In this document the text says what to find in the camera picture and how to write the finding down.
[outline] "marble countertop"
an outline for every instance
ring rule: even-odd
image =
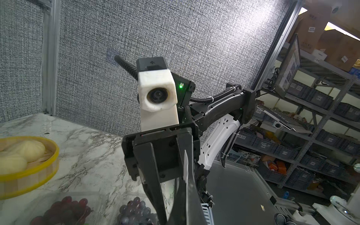
[[[0,138],[41,136],[57,143],[59,170],[39,188],[0,201],[1,224],[12,224],[37,197],[49,192],[97,191],[106,195],[102,223],[107,224],[115,199],[124,192],[144,193],[140,179],[133,181],[125,166],[122,138],[42,113],[0,124]],[[161,184],[167,214],[174,200],[174,182]]]

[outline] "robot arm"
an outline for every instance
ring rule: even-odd
[[[139,81],[142,132],[126,135],[122,142],[131,178],[140,177],[161,225],[205,225],[199,194],[206,190],[208,169],[228,137],[240,124],[250,120],[255,108],[255,92],[228,83],[223,93],[193,99],[195,84],[170,72],[161,57],[138,59],[137,70],[119,56],[115,56],[115,61]],[[190,100],[198,101],[190,105],[191,116],[184,110]],[[185,112],[187,121],[189,117],[192,121],[179,124]],[[159,126],[156,121],[163,118],[166,123],[162,121]],[[218,123],[200,148],[199,137],[219,119],[223,122]],[[180,183],[167,220],[160,184],[175,178],[180,178]]]

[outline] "textured gray wall panel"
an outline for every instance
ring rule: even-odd
[[[140,130],[137,83],[115,54],[133,64],[166,57],[195,82],[196,97],[228,81],[250,87],[288,7],[288,0],[63,0],[56,115],[119,135]]]
[[[42,9],[0,1],[0,123],[41,111]]]

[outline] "bamboo steamer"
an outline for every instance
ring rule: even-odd
[[[45,154],[37,161],[27,164],[24,171],[0,175],[0,200],[13,198],[30,192],[48,182],[59,168],[59,147],[47,138],[35,136],[15,136],[0,139],[0,151],[24,140],[36,140],[45,145]]]

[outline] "monitor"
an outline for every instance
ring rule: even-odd
[[[275,82],[275,92],[283,98],[285,97],[297,70],[300,68],[300,48],[297,33],[295,33],[290,40],[289,48],[283,58]]]

